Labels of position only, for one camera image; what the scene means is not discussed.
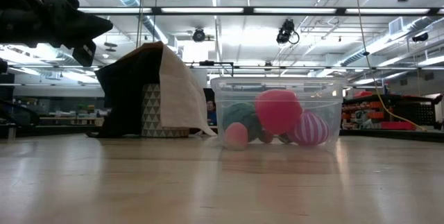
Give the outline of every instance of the plastic container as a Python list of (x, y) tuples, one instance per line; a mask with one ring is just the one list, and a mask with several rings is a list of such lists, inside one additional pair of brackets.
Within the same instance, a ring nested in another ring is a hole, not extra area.
[(346, 83), (337, 78), (212, 79), (219, 139), (234, 150), (260, 143), (331, 149), (339, 136)]

